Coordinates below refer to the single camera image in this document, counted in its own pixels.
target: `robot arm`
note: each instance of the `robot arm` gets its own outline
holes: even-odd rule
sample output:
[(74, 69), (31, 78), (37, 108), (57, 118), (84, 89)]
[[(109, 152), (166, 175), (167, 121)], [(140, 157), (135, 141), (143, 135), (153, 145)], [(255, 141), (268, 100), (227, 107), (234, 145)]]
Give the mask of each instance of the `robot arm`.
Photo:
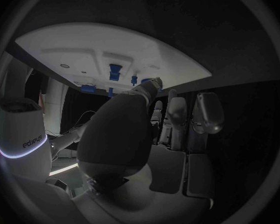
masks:
[(75, 127), (73, 129), (71, 129), (67, 134), (65, 134), (61, 137), (57, 137), (50, 142), (53, 161), (58, 158), (59, 151), (68, 147), (72, 143), (76, 143), (76, 142), (80, 141), (89, 122), (90, 121), (88, 121), (81, 127)]

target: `cable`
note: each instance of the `cable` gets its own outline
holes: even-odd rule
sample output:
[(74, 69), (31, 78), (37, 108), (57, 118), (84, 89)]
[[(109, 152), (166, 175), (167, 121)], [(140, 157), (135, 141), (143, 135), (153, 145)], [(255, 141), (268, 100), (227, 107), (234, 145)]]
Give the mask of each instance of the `cable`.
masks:
[(82, 118), (82, 116), (83, 116), (84, 114), (86, 114), (87, 112), (94, 112), (94, 113), (95, 113), (95, 111), (85, 111), (84, 113), (82, 113), (82, 115), (80, 116), (80, 118), (78, 119), (78, 121), (74, 124), (74, 126), (72, 126), (68, 131), (66, 131), (66, 132), (64, 132), (64, 133), (62, 133), (62, 134), (60, 134), (60, 135), (55, 135), (53, 132), (51, 132), (51, 131), (45, 129), (46, 131), (49, 131), (50, 133), (52, 133), (52, 134), (55, 136), (55, 137), (49, 137), (49, 140), (52, 140), (53, 138), (55, 139), (55, 138), (61, 137), (61, 136), (65, 135), (66, 133), (68, 133), (69, 131), (71, 131), (73, 128), (78, 127), (78, 126), (81, 126), (81, 125), (84, 125), (85, 123), (79, 124), (79, 125), (76, 125), (76, 124), (80, 121), (80, 119)]

